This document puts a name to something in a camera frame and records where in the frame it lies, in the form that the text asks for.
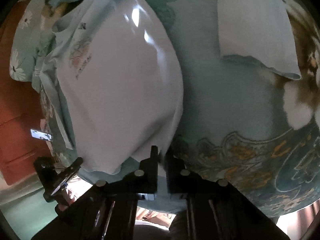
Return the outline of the grey daisy print duvet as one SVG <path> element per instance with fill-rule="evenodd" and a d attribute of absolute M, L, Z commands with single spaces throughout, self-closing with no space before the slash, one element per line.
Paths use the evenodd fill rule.
<path fill-rule="evenodd" d="M 31 0 L 20 19 L 10 55 L 10 77 L 15 81 L 30 82 L 41 90 L 40 72 L 43 58 L 50 50 L 52 26 L 61 16 L 49 4 L 50 0 Z"/>

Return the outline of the teal floral bedspread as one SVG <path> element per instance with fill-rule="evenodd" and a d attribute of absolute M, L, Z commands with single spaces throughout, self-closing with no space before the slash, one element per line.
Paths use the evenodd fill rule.
<path fill-rule="evenodd" d="M 85 1 L 50 0 L 61 16 L 40 72 L 44 114 L 64 165 L 80 157 L 59 85 L 55 25 Z M 203 179 L 226 179 L 268 217 L 319 199 L 319 26 L 302 0 L 145 0 L 163 24 L 180 64 L 183 109 L 169 145 Z M 177 213 L 159 151 L 157 198 L 144 207 Z M 114 182 L 138 167 L 88 171 Z"/>

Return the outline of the red leather headboard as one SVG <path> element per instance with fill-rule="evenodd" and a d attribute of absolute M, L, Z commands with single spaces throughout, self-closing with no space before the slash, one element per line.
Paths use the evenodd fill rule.
<path fill-rule="evenodd" d="M 43 118 L 39 94 L 30 83 L 9 75 L 15 30 L 28 3 L 16 3 L 1 26 L 1 175 L 9 186 L 35 174 L 33 162 L 38 157 L 50 156 L 46 142 L 30 133 L 40 129 Z"/>

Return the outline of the white cotton garment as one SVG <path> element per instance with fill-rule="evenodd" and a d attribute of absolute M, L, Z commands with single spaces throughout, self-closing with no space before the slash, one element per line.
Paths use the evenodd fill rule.
<path fill-rule="evenodd" d="M 179 61 L 145 0 L 85 1 L 55 25 L 56 74 L 78 156 L 112 174 L 165 153 L 183 109 Z"/>

